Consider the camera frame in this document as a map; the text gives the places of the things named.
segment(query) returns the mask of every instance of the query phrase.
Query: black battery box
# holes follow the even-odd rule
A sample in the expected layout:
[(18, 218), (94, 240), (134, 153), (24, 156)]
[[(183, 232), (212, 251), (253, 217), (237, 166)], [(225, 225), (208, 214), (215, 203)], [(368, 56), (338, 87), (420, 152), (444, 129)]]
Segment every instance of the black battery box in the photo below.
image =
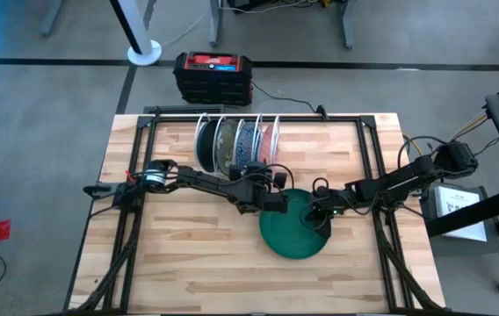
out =
[(182, 53), (173, 74), (183, 99), (198, 104), (251, 103), (252, 62), (222, 53)]

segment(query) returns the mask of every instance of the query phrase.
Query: concrete floor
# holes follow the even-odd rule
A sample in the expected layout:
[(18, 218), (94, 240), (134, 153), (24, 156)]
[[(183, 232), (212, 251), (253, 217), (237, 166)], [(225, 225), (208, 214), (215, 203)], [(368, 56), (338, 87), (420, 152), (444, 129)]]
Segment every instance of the concrete floor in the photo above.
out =
[[(144, 11), (148, 0), (138, 3)], [(161, 42), (178, 36), (207, 6), (158, 1), (150, 36)], [(352, 51), (341, 47), (333, 6), (251, 16), (224, 12), (217, 50), (257, 61), (499, 64), (499, 2), (372, 0), (355, 9)], [(107, 1), (66, 0), (49, 39), (38, 34), (44, 10), (45, 1), (0, 1), (0, 58), (125, 58), (127, 39)], [(208, 51), (207, 32), (208, 16), (166, 46), (163, 58)], [(0, 315), (61, 310), (90, 205), (81, 188), (98, 175), (127, 69), (0, 66), (0, 220), (12, 221), (11, 238), (0, 242), (8, 264)], [(398, 112), (404, 132), (443, 138), (478, 112), (487, 94), (499, 91), (499, 72), (256, 68), (254, 80), (270, 93), (324, 104), (330, 112)], [(263, 99), (256, 92), (254, 104)], [(171, 68), (138, 69), (126, 113), (175, 104), (184, 101)], [(270, 101), (239, 111), (307, 108)], [(479, 149), (496, 135), (487, 123), (465, 141)], [(477, 173), (459, 183), (499, 192), (499, 145), (479, 160)], [(499, 314), (499, 255), (436, 261), (449, 307)]]

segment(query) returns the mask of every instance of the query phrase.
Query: wooden table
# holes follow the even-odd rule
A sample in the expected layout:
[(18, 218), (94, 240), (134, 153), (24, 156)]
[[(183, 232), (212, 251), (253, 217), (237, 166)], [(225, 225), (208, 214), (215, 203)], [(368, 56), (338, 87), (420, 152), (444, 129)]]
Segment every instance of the wooden table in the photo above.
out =
[[(137, 118), (115, 116), (101, 182), (125, 180)], [(384, 162), (391, 171), (402, 144), (398, 117), (385, 113), (375, 118)], [(159, 123), (152, 159), (173, 159), (196, 167), (194, 129), (193, 123)], [(318, 176), (327, 177), (331, 187), (365, 177), (353, 124), (282, 123), (280, 132), (279, 163), (293, 171), (297, 188), (311, 190)], [(372, 143), (367, 141), (367, 145), (373, 157)], [(402, 165), (407, 159), (404, 155)], [(373, 160), (371, 164), (377, 176)], [(91, 211), (110, 203), (110, 198), (98, 201)], [(413, 198), (406, 205), (419, 211)], [(90, 221), (70, 307), (82, 303), (109, 268), (118, 214), (105, 212)], [(261, 238), (258, 216), (242, 216), (223, 199), (190, 189), (147, 195), (128, 311), (387, 312), (371, 215), (347, 212), (333, 219), (326, 247), (305, 260), (273, 253)], [(432, 299), (444, 305), (423, 219), (404, 211), (397, 212), (396, 218), (408, 268)], [(393, 279), (402, 305), (395, 271)], [(121, 281), (117, 280), (115, 295), (120, 294)]]

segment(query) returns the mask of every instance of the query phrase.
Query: green plate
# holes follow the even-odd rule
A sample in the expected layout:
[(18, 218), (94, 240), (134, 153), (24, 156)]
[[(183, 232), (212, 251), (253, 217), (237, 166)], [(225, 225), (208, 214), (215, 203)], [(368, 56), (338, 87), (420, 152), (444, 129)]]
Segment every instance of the green plate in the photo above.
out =
[(288, 197), (287, 212), (262, 211), (261, 235), (274, 252), (285, 258), (305, 259), (317, 254), (328, 240), (313, 230), (313, 223), (304, 220), (312, 211), (312, 206), (307, 205), (312, 194), (300, 189), (284, 190), (283, 194)]

